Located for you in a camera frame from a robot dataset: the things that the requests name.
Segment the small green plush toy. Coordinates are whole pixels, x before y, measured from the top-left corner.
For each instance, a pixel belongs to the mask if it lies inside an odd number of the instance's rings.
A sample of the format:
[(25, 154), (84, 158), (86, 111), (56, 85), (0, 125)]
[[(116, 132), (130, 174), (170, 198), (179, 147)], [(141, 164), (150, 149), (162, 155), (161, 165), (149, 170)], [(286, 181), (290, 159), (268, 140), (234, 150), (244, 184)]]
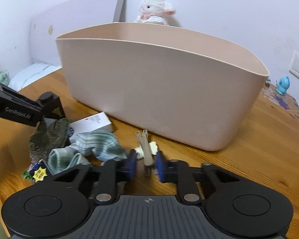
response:
[(10, 83), (10, 77), (8, 72), (0, 72), (0, 83), (8, 86)]

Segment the blue cartoon figurine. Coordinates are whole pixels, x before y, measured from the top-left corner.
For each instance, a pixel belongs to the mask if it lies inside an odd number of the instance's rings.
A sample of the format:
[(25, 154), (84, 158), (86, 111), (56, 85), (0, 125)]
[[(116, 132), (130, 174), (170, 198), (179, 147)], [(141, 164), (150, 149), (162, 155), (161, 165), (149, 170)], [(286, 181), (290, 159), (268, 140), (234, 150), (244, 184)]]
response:
[(290, 87), (290, 79), (288, 76), (282, 77), (279, 81), (276, 81), (276, 92), (284, 96)]

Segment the beige plastic storage bin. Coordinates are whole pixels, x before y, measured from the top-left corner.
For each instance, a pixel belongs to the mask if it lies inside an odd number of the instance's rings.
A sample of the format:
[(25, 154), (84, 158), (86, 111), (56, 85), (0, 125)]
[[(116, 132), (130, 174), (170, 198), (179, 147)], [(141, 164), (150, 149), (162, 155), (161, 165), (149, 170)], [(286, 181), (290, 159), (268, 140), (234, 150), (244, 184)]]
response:
[(208, 151), (232, 140), (269, 77), (248, 49), (180, 27), (110, 23), (55, 41), (74, 99)]

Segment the white slim carton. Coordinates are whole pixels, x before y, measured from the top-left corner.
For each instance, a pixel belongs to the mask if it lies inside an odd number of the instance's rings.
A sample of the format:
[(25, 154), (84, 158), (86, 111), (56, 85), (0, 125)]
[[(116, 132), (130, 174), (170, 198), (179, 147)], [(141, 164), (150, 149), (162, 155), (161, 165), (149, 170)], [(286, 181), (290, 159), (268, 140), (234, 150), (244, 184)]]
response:
[(94, 130), (113, 131), (112, 123), (105, 112), (100, 112), (70, 123), (68, 132), (69, 141), (72, 144), (75, 142), (78, 134)]

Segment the dark green crinkled bag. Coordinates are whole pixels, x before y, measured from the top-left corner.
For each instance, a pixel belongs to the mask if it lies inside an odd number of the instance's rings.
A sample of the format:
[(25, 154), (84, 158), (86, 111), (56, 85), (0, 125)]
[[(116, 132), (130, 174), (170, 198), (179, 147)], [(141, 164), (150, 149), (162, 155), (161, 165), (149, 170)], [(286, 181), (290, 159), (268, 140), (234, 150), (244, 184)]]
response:
[(60, 120), (43, 118), (30, 137), (31, 162), (37, 164), (40, 160), (47, 160), (51, 150), (69, 145), (69, 128), (70, 121), (68, 118)]

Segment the green plaid scrunchie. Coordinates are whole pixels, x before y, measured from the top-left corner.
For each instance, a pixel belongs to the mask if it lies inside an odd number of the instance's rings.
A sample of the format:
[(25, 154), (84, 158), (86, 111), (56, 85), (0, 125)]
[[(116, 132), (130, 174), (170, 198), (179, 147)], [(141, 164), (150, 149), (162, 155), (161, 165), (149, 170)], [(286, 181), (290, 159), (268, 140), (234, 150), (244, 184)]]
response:
[(119, 145), (112, 132), (95, 130), (79, 133), (74, 143), (51, 150), (47, 163), (52, 173), (58, 174), (75, 165), (89, 164), (87, 157), (90, 155), (94, 155), (101, 162), (127, 158), (126, 151)]

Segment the lilac bed headboard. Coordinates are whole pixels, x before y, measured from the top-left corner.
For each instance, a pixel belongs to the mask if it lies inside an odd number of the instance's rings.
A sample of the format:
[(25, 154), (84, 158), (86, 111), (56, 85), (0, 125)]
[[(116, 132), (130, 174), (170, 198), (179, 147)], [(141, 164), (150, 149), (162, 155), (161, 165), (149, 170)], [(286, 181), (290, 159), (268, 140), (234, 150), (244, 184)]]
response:
[(33, 17), (30, 50), (35, 63), (61, 64), (55, 38), (86, 27), (118, 22), (124, 0), (68, 0)]

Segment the black small bottle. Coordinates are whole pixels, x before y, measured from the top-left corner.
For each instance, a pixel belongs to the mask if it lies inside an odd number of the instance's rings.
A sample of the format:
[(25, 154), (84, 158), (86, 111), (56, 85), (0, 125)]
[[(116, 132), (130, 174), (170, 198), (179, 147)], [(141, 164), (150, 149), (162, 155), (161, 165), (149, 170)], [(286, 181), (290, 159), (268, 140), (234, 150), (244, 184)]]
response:
[(45, 118), (60, 120), (66, 118), (60, 97), (53, 92), (43, 93), (36, 102), (42, 108), (42, 114)]

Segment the white plush lamb toy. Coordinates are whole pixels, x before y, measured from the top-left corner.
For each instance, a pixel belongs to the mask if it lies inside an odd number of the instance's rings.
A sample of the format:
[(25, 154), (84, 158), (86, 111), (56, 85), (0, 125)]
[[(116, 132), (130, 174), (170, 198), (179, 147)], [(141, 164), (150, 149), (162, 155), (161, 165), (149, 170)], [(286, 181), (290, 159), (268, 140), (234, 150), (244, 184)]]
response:
[(173, 5), (165, 0), (141, 0), (135, 22), (168, 25), (167, 18), (175, 13)]

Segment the black box yellow stars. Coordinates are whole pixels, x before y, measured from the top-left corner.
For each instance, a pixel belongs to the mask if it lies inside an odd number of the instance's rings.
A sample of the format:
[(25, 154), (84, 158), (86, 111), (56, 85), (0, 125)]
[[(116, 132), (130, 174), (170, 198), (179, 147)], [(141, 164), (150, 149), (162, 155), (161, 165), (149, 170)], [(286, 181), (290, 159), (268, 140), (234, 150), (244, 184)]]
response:
[(31, 163), (30, 166), (23, 172), (23, 179), (30, 180), (32, 183), (43, 181), (46, 176), (49, 176), (50, 171), (44, 160), (37, 163)]

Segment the tiny mushroom figurine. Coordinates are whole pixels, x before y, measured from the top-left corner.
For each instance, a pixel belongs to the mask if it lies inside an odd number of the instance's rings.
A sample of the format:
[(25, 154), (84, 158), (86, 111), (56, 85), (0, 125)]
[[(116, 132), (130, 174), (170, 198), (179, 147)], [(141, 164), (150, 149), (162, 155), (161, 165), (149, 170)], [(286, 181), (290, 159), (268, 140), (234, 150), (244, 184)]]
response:
[(269, 79), (269, 78), (267, 78), (267, 80), (266, 80), (266, 82), (265, 82), (265, 86), (266, 86), (266, 87), (270, 87), (270, 79)]

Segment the purple flower table mat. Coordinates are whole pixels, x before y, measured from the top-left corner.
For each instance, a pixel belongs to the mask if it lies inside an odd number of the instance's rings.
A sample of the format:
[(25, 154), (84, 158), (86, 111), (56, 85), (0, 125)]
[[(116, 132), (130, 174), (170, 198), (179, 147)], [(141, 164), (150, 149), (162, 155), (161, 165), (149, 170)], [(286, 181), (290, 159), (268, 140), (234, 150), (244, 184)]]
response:
[(292, 118), (299, 119), (299, 105), (297, 101), (288, 93), (285, 95), (278, 94), (276, 87), (272, 84), (264, 86), (261, 91), (261, 95), (284, 109)]

